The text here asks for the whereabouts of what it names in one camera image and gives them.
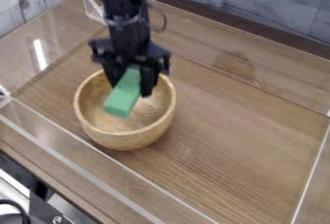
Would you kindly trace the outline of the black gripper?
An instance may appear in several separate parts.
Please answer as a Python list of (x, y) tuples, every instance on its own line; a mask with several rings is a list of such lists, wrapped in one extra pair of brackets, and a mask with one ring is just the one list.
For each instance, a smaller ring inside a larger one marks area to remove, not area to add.
[(171, 53), (152, 42), (151, 31), (162, 32), (150, 24), (148, 16), (130, 18), (106, 16), (110, 30), (107, 39), (90, 40), (92, 60), (103, 66), (110, 85), (116, 87), (127, 68), (140, 67), (140, 95), (152, 95), (160, 72), (168, 73)]

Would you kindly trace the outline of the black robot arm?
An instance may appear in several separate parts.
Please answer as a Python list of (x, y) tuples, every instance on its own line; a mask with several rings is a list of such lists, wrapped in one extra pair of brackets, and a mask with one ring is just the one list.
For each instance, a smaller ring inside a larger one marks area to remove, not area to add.
[(152, 95), (159, 75), (168, 73), (171, 53), (151, 39), (147, 0), (102, 0), (108, 39), (90, 40), (92, 60), (104, 70), (112, 87), (128, 68), (140, 73), (140, 95)]

